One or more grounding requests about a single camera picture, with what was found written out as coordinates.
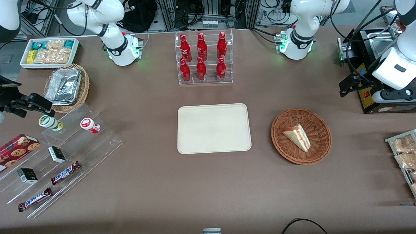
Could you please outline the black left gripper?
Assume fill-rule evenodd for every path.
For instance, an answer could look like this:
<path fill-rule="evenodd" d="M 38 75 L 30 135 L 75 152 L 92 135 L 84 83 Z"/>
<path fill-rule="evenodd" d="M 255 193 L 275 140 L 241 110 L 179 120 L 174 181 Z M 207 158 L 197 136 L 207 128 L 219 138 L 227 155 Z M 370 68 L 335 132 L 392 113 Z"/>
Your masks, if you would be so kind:
<path fill-rule="evenodd" d="M 375 90 L 378 91 L 380 89 L 380 81 L 370 73 L 365 73 L 364 75 L 353 73 L 339 82 L 341 98 L 351 92 L 360 91 L 365 88 L 375 88 Z"/>

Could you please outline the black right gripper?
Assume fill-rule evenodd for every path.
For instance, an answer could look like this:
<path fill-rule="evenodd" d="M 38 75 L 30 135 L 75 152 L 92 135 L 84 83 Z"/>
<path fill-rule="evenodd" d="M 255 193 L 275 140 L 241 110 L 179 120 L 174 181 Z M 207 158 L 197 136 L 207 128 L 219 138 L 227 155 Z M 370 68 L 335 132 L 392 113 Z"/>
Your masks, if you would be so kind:
<path fill-rule="evenodd" d="M 26 110 L 33 110 L 29 105 L 33 105 L 44 115 L 54 118 L 56 111 L 52 109 L 52 102 L 37 93 L 24 95 L 20 93 L 18 87 L 21 83 L 9 80 L 3 76 L 0 77 L 0 107 L 1 112 L 15 114 L 21 118 L 26 117 Z"/>

